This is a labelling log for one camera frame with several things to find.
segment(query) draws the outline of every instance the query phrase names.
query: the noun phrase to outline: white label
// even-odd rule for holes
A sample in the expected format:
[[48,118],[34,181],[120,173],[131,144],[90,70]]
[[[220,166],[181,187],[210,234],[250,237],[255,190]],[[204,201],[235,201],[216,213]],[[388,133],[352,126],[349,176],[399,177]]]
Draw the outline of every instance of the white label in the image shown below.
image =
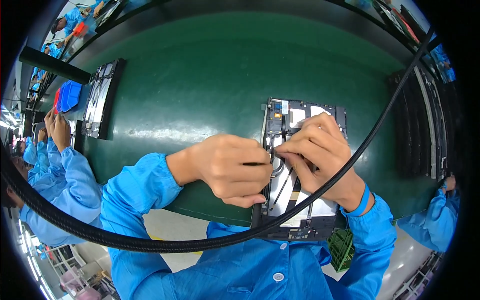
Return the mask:
[[301,128],[305,120],[305,111],[303,109],[290,109],[290,127],[291,128]]
[[329,116],[332,115],[329,111],[326,111],[325,109],[323,109],[320,106],[310,106],[310,117],[319,115],[323,112],[326,112]]
[[288,114],[288,101],[282,100],[282,114]]

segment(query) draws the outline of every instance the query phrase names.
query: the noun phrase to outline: blue wristband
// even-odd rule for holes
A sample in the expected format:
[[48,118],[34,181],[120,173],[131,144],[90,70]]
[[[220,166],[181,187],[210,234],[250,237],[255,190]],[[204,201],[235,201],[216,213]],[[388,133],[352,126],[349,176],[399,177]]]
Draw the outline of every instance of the blue wristband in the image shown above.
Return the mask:
[[368,185],[365,183],[365,190],[363,191],[363,196],[360,201],[359,207],[357,207],[354,211],[347,213],[348,216],[360,216],[367,208],[368,198],[370,198],[370,189]]

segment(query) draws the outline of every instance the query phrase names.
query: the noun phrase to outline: white floor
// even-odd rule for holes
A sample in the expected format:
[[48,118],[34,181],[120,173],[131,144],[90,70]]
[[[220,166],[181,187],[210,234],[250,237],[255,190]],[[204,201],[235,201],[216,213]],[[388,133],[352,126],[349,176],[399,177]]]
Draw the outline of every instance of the white floor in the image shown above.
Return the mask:
[[[145,227],[153,239],[161,240],[198,240],[206,237],[207,221],[179,215],[166,210],[152,210],[144,216]],[[403,230],[396,227],[397,241],[385,272],[382,288],[377,300],[388,300],[402,282],[415,273],[419,265],[429,256],[431,250],[414,241]],[[87,262],[97,261],[105,270],[110,271],[111,262],[106,249],[87,242],[75,246],[78,253]],[[172,272],[177,272],[195,264],[200,253],[162,254]],[[337,273],[331,264],[322,267],[325,274],[339,280],[345,272]]]

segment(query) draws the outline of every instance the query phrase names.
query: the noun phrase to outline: hand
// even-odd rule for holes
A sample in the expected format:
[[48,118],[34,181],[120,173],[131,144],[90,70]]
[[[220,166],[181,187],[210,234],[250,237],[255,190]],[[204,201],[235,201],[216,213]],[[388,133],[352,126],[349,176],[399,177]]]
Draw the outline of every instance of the hand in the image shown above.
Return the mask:
[[68,44],[68,41],[70,41],[71,38],[72,38],[72,35],[67,36],[67,37],[63,40],[63,43],[64,43],[65,45],[67,45],[67,44]]
[[48,137],[51,137],[52,133],[50,131],[50,126],[52,126],[53,122],[55,121],[55,109],[54,108],[52,108],[47,113],[47,115],[45,116],[43,121],[45,122],[45,128],[47,129],[47,135],[48,135]]
[[86,7],[86,8],[84,9],[84,11],[82,12],[82,16],[83,16],[83,17],[88,16],[88,14],[89,14],[91,11],[92,11],[92,8],[91,8],[91,7]]
[[229,134],[169,155],[167,165],[178,185],[203,180],[223,202],[244,208],[265,202],[259,192],[273,170],[269,154],[257,141]]
[[[326,113],[306,119],[302,129],[289,141],[277,146],[276,151],[292,165],[302,187],[308,192],[320,188],[351,157],[350,147],[338,129],[335,118]],[[308,166],[310,162],[319,170],[312,171]],[[351,168],[322,197],[337,202],[351,212],[360,205],[364,190],[365,183]],[[373,203],[374,198],[370,194],[369,204],[363,213],[368,212]]]
[[453,191],[456,187],[455,176],[452,175],[445,178],[445,185],[447,186],[446,190],[442,187],[442,191],[444,192],[444,194],[448,191]]
[[70,147],[70,131],[70,126],[65,121],[65,118],[58,114],[50,126],[50,133],[60,153],[62,153],[65,148]]
[[100,2],[96,7],[95,7],[95,10],[93,11],[93,17],[94,18],[97,18],[99,15],[100,15],[100,10],[102,9],[103,7],[103,1]]
[[44,142],[47,141],[47,129],[46,128],[42,128],[38,131],[37,144],[40,141],[44,141]]

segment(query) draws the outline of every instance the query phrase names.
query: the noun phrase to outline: yellow floor line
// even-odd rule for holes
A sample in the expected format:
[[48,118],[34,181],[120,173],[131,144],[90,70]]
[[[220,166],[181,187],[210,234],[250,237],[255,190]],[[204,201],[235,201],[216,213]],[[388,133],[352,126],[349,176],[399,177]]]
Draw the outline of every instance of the yellow floor line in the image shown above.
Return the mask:
[[[151,235],[150,233],[149,233],[148,235],[150,236],[150,238],[151,238],[152,240],[164,240],[164,239],[161,239],[161,238],[156,237],[156,236],[154,236],[154,235]],[[202,252],[202,251],[197,251],[197,252],[192,252],[192,253],[193,253],[193,254],[202,255],[203,252]]]

